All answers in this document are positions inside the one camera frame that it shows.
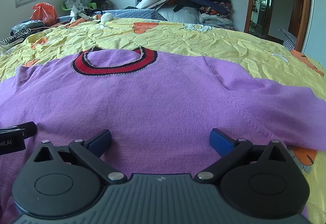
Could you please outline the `grey blue quilted blanket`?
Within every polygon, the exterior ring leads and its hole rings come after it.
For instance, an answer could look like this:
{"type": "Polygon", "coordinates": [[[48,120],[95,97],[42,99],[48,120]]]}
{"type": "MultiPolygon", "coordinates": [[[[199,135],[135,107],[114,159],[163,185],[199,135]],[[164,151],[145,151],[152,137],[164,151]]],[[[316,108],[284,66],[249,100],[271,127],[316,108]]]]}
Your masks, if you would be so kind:
{"type": "Polygon", "coordinates": [[[137,18],[166,21],[166,19],[156,10],[152,9],[119,9],[95,11],[94,14],[111,13],[114,18],[137,18]]]}

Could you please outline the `orange plastic bag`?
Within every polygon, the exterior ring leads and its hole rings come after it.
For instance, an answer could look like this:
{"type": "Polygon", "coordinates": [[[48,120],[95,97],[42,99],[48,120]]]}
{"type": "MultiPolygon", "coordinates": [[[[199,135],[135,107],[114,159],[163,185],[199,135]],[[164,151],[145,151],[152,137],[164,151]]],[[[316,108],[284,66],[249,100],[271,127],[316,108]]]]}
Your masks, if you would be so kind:
{"type": "Polygon", "coordinates": [[[49,3],[37,3],[33,6],[30,20],[39,20],[45,26],[50,27],[57,23],[57,14],[53,5],[49,3]]]}

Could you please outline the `yellow carrot print quilt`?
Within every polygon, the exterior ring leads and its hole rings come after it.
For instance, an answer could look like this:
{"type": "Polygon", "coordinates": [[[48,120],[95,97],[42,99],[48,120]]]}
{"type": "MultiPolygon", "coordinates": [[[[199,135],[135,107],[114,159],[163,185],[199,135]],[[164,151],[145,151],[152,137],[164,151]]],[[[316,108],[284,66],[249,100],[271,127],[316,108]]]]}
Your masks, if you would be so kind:
{"type": "MultiPolygon", "coordinates": [[[[282,45],[243,32],[141,19],[115,19],[105,24],[88,21],[30,35],[1,56],[1,82],[13,77],[21,66],[45,64],[93,48],[133,51],[139,47],[236,63],[253,78],[307,87],[325,101],[325,75],[308,68],[282,45]]],[[[310,187],[308,219],[325,223],[325,150],[286,146],[310,187]]]]}

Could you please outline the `brown wooden door frame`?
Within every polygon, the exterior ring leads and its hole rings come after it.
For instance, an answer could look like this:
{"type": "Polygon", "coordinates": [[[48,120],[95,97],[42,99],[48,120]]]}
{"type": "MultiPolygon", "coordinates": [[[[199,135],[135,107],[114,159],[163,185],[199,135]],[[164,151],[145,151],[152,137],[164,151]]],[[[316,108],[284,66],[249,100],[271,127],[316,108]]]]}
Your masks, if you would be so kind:
{"type": "Polygon", "coordinates": [[[313,0],[249,0],[244,32],[303,51],[313,0]]]}

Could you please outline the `green plastic stool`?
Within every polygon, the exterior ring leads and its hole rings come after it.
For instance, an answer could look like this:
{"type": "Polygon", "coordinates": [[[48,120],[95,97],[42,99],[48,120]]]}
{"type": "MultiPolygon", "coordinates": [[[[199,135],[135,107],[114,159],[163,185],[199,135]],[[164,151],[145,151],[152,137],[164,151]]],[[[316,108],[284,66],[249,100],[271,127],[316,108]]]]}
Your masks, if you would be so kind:
{"type": "Polygon", "coordinates": [[[95,9],[97,9],[97,4],[96,4],[96,3],[88,3],[88,4],[87,4],[87,7],[89,7],[89,8],[91,8],[91,9],[95,10],[95,9]]]}

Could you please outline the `purple knit sweater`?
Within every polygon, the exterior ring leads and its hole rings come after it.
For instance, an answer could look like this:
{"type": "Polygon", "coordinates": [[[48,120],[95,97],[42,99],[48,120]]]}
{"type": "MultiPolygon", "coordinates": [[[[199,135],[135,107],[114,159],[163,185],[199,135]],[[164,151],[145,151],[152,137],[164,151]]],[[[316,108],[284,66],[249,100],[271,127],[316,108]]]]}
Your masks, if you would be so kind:
{"type": "Polygon", "coordinates": [[[18,216],[13,181],[43,140],[56,146],[107,129],[105,161],[125,174],[196,174],[218,159],[217,128],[257,145],[325,150],[325,101],[310,88],[253,78],[242,66],[139,47],[90,49],[1,82],[1,127],[25,122],[37,134],[1,157],[1,223],[18,216]]]}

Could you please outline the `white round plush ball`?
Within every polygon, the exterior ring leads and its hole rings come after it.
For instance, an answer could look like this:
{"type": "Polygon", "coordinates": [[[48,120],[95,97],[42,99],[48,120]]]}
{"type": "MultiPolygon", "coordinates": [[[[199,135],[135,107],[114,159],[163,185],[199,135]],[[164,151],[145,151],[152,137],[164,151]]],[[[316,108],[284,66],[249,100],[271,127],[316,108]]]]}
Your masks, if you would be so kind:
{"type": "Polygon", "coordinates": [[[111,13],[104,13],[101,16],[101,22],[102,23],[113,21],[113,20],[114,20],[114,16],[111,13]]]}

